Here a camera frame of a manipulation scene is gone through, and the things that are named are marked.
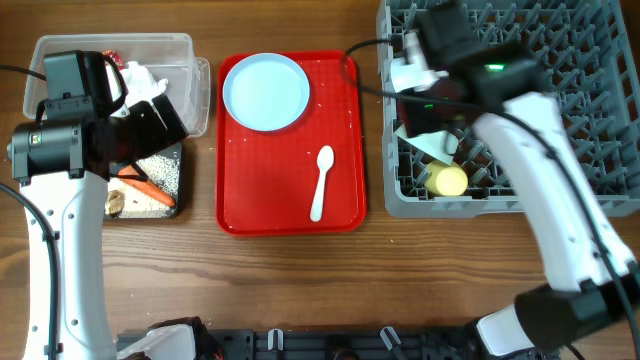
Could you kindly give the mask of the green bowl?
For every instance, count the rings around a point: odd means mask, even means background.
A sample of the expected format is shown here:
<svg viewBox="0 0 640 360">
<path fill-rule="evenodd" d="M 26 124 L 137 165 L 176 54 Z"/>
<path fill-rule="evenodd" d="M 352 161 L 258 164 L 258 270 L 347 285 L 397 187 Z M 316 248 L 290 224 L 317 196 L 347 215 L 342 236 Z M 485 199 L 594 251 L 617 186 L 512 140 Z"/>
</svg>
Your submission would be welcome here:
<svg viewBox="0 0 640 360">
<path fill-rule="evenodd" d="M 450 165 L 454 160 L 458 139 L 447 131 L 424 133 L 410 137 L 405 126 L 401 125 L 394 134 L 437 161 Z"/>
</svg>

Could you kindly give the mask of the white tissue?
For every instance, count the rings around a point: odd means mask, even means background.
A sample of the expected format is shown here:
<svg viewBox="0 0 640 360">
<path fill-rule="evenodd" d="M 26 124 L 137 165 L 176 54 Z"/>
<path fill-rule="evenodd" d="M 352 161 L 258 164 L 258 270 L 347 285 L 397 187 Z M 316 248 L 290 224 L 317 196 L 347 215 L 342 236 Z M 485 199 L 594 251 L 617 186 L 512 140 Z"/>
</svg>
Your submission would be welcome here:
<svg viewBox="0 0 640 360">
<path fill-rule="evenodd" d="M 166 78 L 156 80 L 147 67 L 136 61 L 128 62 L 120 74 L 128 91 L 125 99 L 127 107 L 132 107 L 142 101 L 151 103 L 153 98 L 166 91 L 169 83 Z"/>
</svg>

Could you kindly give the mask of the orange carrot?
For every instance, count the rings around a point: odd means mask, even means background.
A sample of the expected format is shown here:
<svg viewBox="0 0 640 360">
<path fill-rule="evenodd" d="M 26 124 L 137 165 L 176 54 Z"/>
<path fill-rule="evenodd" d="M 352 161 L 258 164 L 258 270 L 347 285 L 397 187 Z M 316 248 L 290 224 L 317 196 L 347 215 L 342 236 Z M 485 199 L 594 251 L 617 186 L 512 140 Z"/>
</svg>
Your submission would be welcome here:
<svg viewBox="0 0 640 360">
<path fill-rule="evenodd" d="M 131 165 L 120 169 L 117 173 L 117 177 L 125 184 L 133 187 L 134 189 L 140 191 L 141 193 L 151 197 L 152 199 L 167 207 L 174 207 L 176 205 L 176 201 L 172 196 L 153 184 L 148 178 L 143 177 Z"/>
</svg>

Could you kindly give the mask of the yellow plastic cup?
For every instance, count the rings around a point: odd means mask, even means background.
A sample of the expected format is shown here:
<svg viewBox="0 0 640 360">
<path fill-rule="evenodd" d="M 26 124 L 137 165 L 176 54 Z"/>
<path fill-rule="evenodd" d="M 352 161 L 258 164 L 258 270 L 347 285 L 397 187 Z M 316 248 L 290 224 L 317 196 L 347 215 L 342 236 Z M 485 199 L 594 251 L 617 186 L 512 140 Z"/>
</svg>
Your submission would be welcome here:
<svg viewBox="0 0 640 360">
<path fill-rule="evenodd" d="M 461 196 L 468 187 L 468 177 L 456 163 L 447 165 L 433 161 L 426 166 L 426 170 L 428 177 L 425 188 L 438 196 Z"/>
</svg>

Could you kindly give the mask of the red snack wrapper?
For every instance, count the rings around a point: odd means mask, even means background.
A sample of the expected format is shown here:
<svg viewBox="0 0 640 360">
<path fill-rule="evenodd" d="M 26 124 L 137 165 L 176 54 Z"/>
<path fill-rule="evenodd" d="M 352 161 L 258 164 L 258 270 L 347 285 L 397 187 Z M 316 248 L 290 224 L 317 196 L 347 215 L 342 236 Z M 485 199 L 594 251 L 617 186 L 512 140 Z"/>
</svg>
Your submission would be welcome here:
<svg viewBox="0 0 640 360">
<path fill-rule="evenodd" d="M 125 64 L 121 58 L 121 56 L 114 50 L 103 51 L 102 55 L 104 56 L 105 62 L 114 69 L 118 71 L 123 70 L 125 68 Z"/>
</svg>

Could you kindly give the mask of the brown food scrap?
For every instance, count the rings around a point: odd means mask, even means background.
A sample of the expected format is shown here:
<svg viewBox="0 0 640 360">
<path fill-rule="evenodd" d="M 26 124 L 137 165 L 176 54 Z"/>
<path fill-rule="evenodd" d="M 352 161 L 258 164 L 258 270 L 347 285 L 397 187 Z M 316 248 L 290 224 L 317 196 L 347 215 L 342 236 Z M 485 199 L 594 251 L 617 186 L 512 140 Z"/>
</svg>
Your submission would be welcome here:
<svg viewBox="0 0 640 360">
<path fill-rule="evenodd" d="M 105 203 L 105 214 L 111 217 L 119 215 L 125 207 L 125 195 L 119 190 L 108 192 Z"/>
</svg>

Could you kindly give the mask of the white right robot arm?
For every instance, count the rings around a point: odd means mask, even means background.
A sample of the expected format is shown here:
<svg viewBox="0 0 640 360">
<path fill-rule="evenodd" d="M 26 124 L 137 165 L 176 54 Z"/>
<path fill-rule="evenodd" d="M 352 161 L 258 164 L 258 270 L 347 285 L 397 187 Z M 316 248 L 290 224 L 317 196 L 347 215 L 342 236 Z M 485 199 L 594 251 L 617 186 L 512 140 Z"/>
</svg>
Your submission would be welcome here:
<svg viewBox="0 0 640 360">
<path fill-rule="evenodd" d="M 487 357 L 553 352 L 618 321 L 639 322 L 639 263 L 599 205 L 537 62 L 517 43 L 482 44 L 447 1 L 404 35 L 418 66 L 403 91 L 410 136 L 467 123 L 506 173 L 533 229 L 545 285 L 477 320 Z"/>
</svg>

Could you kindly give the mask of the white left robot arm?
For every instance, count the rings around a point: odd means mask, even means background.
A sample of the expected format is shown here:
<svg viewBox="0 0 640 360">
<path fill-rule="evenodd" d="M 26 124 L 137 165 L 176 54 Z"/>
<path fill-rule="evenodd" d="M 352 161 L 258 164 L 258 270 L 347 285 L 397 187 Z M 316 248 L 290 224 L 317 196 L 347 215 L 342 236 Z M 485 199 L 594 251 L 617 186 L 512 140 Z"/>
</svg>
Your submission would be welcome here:
<svg viewBox="0 0 640 360">
<path fill-rule="evenodd" d="M 48 95 L 8 144 L 29 235 L 28 359 L 205 359 L 216 353 L 201 320 L 154 325 L 118 349 L 106 314 L 102 227 L 113 165 L 129 165 L 187 136 L 165 95 L 120 118 L 127 87 L 115 62 L 95 51 L 44 59 Z"/>
</svg>

